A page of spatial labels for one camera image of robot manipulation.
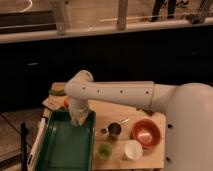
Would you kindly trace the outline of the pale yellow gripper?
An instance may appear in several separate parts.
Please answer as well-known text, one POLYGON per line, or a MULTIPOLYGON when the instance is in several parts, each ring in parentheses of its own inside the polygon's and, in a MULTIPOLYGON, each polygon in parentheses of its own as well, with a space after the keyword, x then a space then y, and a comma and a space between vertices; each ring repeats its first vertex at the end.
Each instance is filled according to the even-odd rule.
POLYGON ((85 121, 89 114, 88 108, 69 108, 69 113, 71 116, 71 123, 74 126, 81 126, 85 121))

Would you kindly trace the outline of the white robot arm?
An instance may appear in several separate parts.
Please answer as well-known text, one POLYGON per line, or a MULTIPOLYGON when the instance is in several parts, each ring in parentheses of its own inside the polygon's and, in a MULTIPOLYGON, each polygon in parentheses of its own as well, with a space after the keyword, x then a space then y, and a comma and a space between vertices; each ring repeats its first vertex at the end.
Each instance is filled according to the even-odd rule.
POLYGON ((213 87, 153 81, 96 82, 87 70, 65 84, 72 118, 89 113, 90 100, 132 106, 166 116, 164 171, 213 171, 213 87))

